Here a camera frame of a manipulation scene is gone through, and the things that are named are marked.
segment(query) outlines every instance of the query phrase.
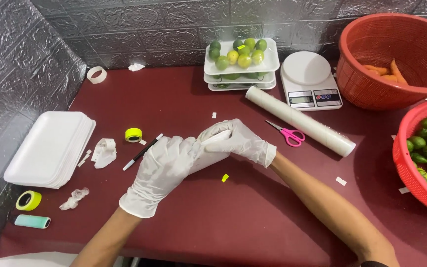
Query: forearm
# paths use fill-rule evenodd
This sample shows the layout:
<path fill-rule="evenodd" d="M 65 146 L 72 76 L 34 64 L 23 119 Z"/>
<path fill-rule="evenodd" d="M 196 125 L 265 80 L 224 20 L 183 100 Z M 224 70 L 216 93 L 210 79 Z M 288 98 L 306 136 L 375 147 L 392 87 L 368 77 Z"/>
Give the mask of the forearm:
<path fill-rule="evenodd" d="M 111 267 L 134 228 L 142 221 L 118 208 L 70 267 Z"/>
<path fill-rule="evenodd" d="M 326 227 L 357 254 L 360 261 L 375 260 L 399 266 L 393 246 L 350 202 L 280 153 L 270 167 Z"/>

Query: neon yellow tape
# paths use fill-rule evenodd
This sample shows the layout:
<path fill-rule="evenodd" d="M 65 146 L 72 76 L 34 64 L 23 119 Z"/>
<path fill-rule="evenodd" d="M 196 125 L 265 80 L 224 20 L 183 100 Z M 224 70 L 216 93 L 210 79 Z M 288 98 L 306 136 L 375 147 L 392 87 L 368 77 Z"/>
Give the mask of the neon yellow tape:
<path fill-rule="evenodd" d="M 222 182 L 225 182 L 229 178 L 228 174 L 225 173 L 225 175 L 222 177 Z"/>
<path fill-rule="evenodd" d="M 16 202 L 16 209 L 19 210 L 33 210 L 37 208 L 40 201 L 42 199 L 42 195 L 40 193 L 34 191 L 26 191 L 20 195 L 18 198 L 18 202 Z"/>
<path fill-rule="evenodd" d="M 136 143 L 141 141 L 143 138 L 143 133 L 138 128 L 130 128 L 125 132 L 125 140 L 131 143 Z"/>

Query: white latex glove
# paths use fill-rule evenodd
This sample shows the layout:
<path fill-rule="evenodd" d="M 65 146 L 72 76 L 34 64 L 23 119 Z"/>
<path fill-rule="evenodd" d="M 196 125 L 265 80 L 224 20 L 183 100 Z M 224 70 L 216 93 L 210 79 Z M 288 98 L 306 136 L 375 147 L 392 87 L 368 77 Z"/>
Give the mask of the white latex glove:
<path fill-rule="evenodd" d="M 227 129 L 232 131 L 232 136 L 226 141 L 207 145 L 206 152 L 233 152 L 259 163 L 265 168 L 270 166 L 276 156 L 276 146 L 258 137 L 239 119 L 214 124 L 200 133 L 197 139 L 202 142 Z"/>
<path fill-rule="evenodd" d="M 199 152 L 194 137 L 161 137 L 146 151 L 134 184 L 120 198 L 120 207 L 139 218 L 150 218 L 157 204 L 189 174 Z"/>

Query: digital kitchen scale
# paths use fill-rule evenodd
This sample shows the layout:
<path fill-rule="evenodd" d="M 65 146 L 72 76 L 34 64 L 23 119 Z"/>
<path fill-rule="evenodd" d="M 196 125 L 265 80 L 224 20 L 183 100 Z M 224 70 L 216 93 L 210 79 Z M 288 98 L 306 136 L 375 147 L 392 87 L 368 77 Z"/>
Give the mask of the digital kitchen scale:
<path fill-rule="evenodd" d="M 342 106 L 339 88 L 329 62 L 307 51 L 289 55 L 281 66 L 286 103 L 300 111 L 338 109 Z"/>

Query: maroon table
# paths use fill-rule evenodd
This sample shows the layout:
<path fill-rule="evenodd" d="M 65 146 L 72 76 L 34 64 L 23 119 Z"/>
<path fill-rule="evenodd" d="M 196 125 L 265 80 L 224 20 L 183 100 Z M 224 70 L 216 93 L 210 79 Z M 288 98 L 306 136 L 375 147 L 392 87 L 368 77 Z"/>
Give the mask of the maroon table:
<path fill-rule="evenodd" d="M 284 100 L 279 75 L 270 94 Z M 118 199 L 135 178 L 139 163 L 122 167 L 143 146 L 124 141 L 124 131 L 143 130 L 150 142 L 158 134 L 197 136 L 225 119 L 240 118 L 311 175 L 353 203 L 386 235 L 402 266 L 427 266 L 427 208 L 410 193 L 392 161 L 392 134 L 406 110 L 371 112 L 344 103 L 334 111 L 307 114 L 357 143 L 346 158 L 308 138 L 289 147 L 268 119 L 288 126 L 246 100 L 246 91 L 211 92 L 203 67 L 111 70 L 101 84 L 85 81 L 71 111 L 82 111 L 97 126 L 87 149 L 114 138 L 117 159 L 96 170 L 88 161 L 59 190 L 42 193 L 39 207 L 27 214 L 48 216 L 47 229 L 8 224 L 0 237 L 0 257 L 43 251 L 78 253 L 108 220 Z M 211 119 L 212 112 L 217 113 Z M 230 177 L 223 183 L 222 176 Z M 347 181 L 342 186 L 335 181 Z M 75 189 L 88 187 L 76 209 L 58 207 Z M 349 266 L 356 257 L 323 226 L 273 173 L 236 155 L 186 178 L 144 220 L 122 251 L 124 256 L 225 265 Z"/>

